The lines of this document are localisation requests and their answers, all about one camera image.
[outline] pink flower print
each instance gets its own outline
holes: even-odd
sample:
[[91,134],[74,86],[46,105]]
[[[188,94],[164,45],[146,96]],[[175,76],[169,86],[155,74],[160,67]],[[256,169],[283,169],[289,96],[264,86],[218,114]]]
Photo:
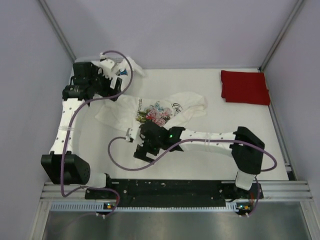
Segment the pink flower print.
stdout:
[[147,113],[145,118],[150,119],[150,120],[154,120],[154,119],[161,118],[161,114],[158,112],[158,110],[153,108]]
[[168,107],[165,107],[165,108],[163,109],[163,112],[162,112],[161,115],[164,116],[164,117],[167,117],[167,116],[170,116],[171,113],[172,113],[171,109],[168,108]]
[[166,120],[164,120],[163,118],[153,119],[152,122],[154,122],[155,124],[157,124],[160,127],[162,127],[163,125],[166,124]]

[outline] metal floor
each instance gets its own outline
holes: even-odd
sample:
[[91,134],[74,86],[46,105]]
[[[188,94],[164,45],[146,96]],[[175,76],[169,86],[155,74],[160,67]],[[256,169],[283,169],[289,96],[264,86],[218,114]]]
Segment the metal floor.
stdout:
[[299,203],[261,202],[250,218],[233,212],[118,212],[105,220],[51,212],[43,240],[310,240]]

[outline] white table surface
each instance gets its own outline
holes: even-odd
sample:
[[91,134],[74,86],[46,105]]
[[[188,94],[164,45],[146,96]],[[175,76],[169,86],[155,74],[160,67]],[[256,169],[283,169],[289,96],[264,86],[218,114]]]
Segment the white table surface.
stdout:
[[[267,106],[229,103],[221,98],[220,72],[222,69],[150,69],[147,77],[134,75],[127,95],[160,100],[166,96],[193,91],[205,96],[207,115],[191,119],[186,128],[201,132],[234,132],[238,126],[249,128],[264,143],[278,162],[276,169],[262,172],[259,180],[288,180],[282,153]],[[227,69],[238,72],[257,72],[257,69]],[[108,143],[123,131],[115,130],[95,119],[103,101],[91,103],[87,111],[79,140],[80,157],[98,172],[108,173],[111,178],[130,179],[182,179],[182,180],[234,180],[237,173],[235,161],[227,156],[202,152],[169,152],[154,166],[142,171],[125,171],[115,166],[108,156]],[[111,153],[114,159],[128,168],[139,168],[147,163],[133,158],[136,145],[124,140],[113,143]],[[262,168],[273,165],[264,156]]]

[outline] floral print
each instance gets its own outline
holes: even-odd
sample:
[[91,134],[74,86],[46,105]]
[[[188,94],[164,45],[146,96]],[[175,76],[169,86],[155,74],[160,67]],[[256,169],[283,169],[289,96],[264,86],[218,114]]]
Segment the floral print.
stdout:
[[160,127],[164,126],[171,118],[172,110],[168,107],[161,107],[159,102],[146,107],[143,111],[138,111],[136,120],[142,124],[152,121]]

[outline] black bracket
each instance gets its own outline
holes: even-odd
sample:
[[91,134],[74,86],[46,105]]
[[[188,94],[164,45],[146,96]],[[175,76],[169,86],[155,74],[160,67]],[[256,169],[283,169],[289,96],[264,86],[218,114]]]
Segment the black bracket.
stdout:
[[[60,184],[61,154],[42,155],[41,165],[53,184]],[[64,158],[65,185],[85,185],[90,178],[90,165],[75,154],[67,152]]]
[[[250,197],[257,199],[258,196],[258,185],[256,183],[253,183],[248,191],[236,187],[234,183],[221,183],[218,188],[221,198],[225,200],[229,199],[231,202],[236,199],[248,199]],[[264,194],[262,192],[261,184],[259,184],[259,188],[259,199],[263,199]]]
[[[233,134],[235,134],[235,140],[244,141],[261,149],[265,149],[264,142],[244,126],[239,126]],[[232,149],[231,154],[234,161],[241,171],[252,175],[258,175],[261,172],[262,159],[264,156],[261,151],[238,143],[230,145],[230,148]]]
[[63,100],[77,98],[79,100],[92,99],[95,94],[102,97],[114,96],[121,92],[122,79],[118,77],[114,89],[111,88],[112,79],[106,78],[102,68],[91,62],[75,62],[73,64],[73,73],[71,82],[62,91]]
[[[184,127],[174,126],[169,130],[157,125],[152,121],[147,121],[140,126],[140,137],[144,139],[143,146],[138,145],[133,154],[133,157],[151,163],[154,161],[147,153],[157,156],[160,149],[167,150],[173,144],[181,141],[180,135]],[[170,150],[183,151],[180,146],[176,146]]]

